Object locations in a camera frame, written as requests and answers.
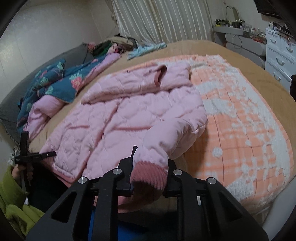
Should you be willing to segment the pink quilted jacket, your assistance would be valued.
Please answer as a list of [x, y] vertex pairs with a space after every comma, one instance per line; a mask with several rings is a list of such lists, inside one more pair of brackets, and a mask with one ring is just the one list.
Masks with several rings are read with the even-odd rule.
[[207, 113], [188, 61], [153, 63], [102, 77], [47, 138], [43, 164], [66, 185], [95, 179], [132, 157], [134, 192], [118, 198], [130, 212], [159, 199], [168, 161], [184, 154], [206, 129]]

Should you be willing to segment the pile of dark clothes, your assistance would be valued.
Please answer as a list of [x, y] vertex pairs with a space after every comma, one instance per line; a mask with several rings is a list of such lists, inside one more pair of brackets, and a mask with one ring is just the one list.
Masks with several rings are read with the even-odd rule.
[[124, 54], [125, 52], [132, 51], [138, 48], [138, 44], [135, 39], [123, 37], [121, 35], [116, 35], [107, 38], [100, 44], [95, 44], [95, 42], [90, 42], [87, 44], [89, 52], [94, 57], [99, 57], [102, 55], [108, 55], [111, 53]]

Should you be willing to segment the green sleeve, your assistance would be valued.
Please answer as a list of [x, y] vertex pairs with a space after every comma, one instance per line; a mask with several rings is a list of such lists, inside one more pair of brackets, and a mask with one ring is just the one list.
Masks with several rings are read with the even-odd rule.
[[11, 228], [24, 239], [44, 212], [26, 204], [28, 193], [22, 189], [21, 172], [25, 168], [8, 166], [1, 182], [1, 211]]

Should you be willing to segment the blue floral pink quilt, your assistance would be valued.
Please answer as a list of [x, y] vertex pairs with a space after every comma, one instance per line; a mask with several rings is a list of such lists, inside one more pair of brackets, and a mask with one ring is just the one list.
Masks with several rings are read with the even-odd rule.
[[72, 103], [85, 85], [120, 57], [119, 53], [111, 53], [68, 68], [66, 60], [59, 59], [40, 70], [18, 105], [18, 133], [27, 131], [30, 133], [30, 139], [35, 138], [48, 119], [64, 104]]

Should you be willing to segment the orange white plaid blanket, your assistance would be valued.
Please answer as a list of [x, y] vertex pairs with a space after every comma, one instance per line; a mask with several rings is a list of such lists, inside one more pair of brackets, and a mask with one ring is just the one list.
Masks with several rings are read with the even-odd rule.
[[217, 178], [250, 212], [268, 206], [292, 178], [292, 147], [281, 123], [241, 72], [218, 55], [156, 59], [126, 70], [177, 61], [190, 63], [208, 119], [182, 154], [189, 173]]

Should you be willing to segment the tan bed sheet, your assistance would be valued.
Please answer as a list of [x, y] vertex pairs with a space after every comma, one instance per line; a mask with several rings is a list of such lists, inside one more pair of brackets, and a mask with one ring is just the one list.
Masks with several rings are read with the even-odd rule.
[[277, 119], [285, 129], [292, 149], [295, 150], [295, 101], [285, 88], [278, 83], [267, 71], [254, 64], [249, 59], [230, 51], [221, 45], [205, 40], [187, 40], [168, 44], [165, 49], [154, 51], [141, 57], [128, 60], [123, 54], [109, 68], [100, 73], [92, 82], [79, 92], [77, 98], [65, 105], [46, 124], [44, 129], [31, 141], [29, 150], [38, 152], [45, 144], [47, 138], [55, 127], [61, 122], [71, 109], [79, 102], [81, 97], [95, 84], [102, 76], [114, 73], [132, 66], [145, 63], [154, 59], [170, 58], [180, 55], [220, 55], [230, 65], [238, 68], [247, 80], [259, 91], [266, 100]]

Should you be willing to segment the light blue garment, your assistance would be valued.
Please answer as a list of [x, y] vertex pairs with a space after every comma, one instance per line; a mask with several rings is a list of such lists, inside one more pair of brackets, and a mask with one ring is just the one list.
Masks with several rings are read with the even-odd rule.
[[167, 47], [167, 44], [164, 42], [159, 43], [159, 44], [139, 46], [138, 48], [135, 48], [132, 51], [128, 52], [127, 60], [132, 60], [133, 58], [140, 57], [145, 54], [149, 54], [154, 51], [161, 50], [161, 49], [165, 49], [166, 47]]

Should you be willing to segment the grey white desk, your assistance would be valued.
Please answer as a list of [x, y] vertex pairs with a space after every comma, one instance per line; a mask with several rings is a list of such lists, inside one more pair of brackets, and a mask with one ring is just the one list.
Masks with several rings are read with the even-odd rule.
[[217, 19], [213, 33], [215, 43], [265, 68], [267, 39], [264, 32], [254, 29], [244, 21]]

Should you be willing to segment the white striped curtain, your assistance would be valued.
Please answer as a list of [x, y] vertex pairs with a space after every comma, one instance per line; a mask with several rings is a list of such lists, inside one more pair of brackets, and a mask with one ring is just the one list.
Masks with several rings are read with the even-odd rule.
[[206, 1], [112, 1], [119, 33], [141, 44], [213, 40]]

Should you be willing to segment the white drawer cabinet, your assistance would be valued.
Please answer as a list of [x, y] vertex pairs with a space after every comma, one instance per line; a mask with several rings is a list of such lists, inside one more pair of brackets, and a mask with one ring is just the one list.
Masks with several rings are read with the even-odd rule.
[[290, 91], [295, 75], [295, 39], [279, 31], [266, 28], [265, 70]]

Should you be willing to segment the black flat television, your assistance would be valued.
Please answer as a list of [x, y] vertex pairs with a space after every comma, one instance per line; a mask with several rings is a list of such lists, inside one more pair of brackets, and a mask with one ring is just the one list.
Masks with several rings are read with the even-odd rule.
[[273, 6], [267, 0], [254, 0], [258, 13], [265, 16], [280, 18]]

